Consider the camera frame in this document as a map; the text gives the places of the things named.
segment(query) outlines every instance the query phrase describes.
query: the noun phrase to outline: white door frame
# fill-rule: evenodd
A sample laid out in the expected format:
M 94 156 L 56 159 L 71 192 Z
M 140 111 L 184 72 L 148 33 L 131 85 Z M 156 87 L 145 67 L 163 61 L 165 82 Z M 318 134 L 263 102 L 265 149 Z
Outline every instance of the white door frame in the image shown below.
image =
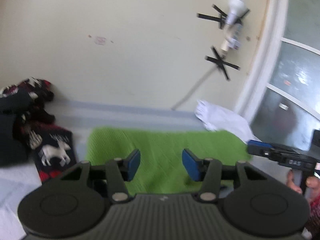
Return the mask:
M 275 67 L 284 34 L 287 9 L 288 0 L 269 0 L 259 49 L 234 108 L 234 111 L 249 123 L 257 113 Z

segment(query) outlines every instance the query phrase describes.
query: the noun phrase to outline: round black disc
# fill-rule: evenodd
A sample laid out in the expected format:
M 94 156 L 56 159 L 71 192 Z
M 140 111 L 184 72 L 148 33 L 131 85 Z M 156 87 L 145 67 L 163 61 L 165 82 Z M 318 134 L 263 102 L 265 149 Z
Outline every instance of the round black disc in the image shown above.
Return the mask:
M 302 195 L 271 181 L 251 181 L 223 202 L 228 220 L 238 229 L 262 237 L 289 236 L 303 228 L 310 210 Z
M 104 212 L 104 199 L 77 181 L 45 184 L 27 195 L 18 207 L 18 217 L 25 230 L 47 238 L 87 231 L 99 222 Z

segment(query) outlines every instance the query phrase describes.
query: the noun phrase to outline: green fabric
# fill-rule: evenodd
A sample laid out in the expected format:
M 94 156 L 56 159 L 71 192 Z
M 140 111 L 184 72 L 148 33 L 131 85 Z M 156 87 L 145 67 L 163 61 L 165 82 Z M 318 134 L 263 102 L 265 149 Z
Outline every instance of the green fabric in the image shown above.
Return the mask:
M 133 181 L 126 183 L 130 194 L 198 190 L 201 182 L 191 181 L 182 165 L 184 148 L 199 158 L 212 157 L 225 165 L 249 159 L 246 145 L 227 131 L 153 132 L 102 127 L 93 130 L 87 147 L 86 159 L 92 165 L 140 150 L 140 167 Z

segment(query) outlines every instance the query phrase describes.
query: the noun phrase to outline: person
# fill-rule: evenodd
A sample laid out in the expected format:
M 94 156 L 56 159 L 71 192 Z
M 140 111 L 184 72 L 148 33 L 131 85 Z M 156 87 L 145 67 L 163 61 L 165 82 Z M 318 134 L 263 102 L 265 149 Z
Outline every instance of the person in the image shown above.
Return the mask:
M 302 194 L 300 187 L 294 184 L 294 174 L 290 170 L 287 174 L 287 186 L 295 192 Z M 307 200 L 310 205 L 310 217 L 305 224 L 303 236 L 307 239 L 320 239 L 320 179 L 311 176 L 306 180 L 306 186 L 311 189 Z

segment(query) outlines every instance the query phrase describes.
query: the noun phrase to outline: metal screw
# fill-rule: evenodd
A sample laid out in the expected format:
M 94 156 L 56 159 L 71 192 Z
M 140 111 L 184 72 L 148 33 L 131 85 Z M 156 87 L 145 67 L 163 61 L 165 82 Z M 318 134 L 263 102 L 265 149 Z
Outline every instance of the metal screw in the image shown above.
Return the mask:
M 216 199 L 216 195 L 212 192 L 204 192 L 200 194 L 200 199 L 203 201 L 212 201 Z
M 114 201 L 117 201 L 117 202 L 125 201 L 125 200 L 128 199 L 128 195 L 126 193 L 123 193 L 123 192 L 116 192 L 111 197 L 112 197 L 112 199 Z

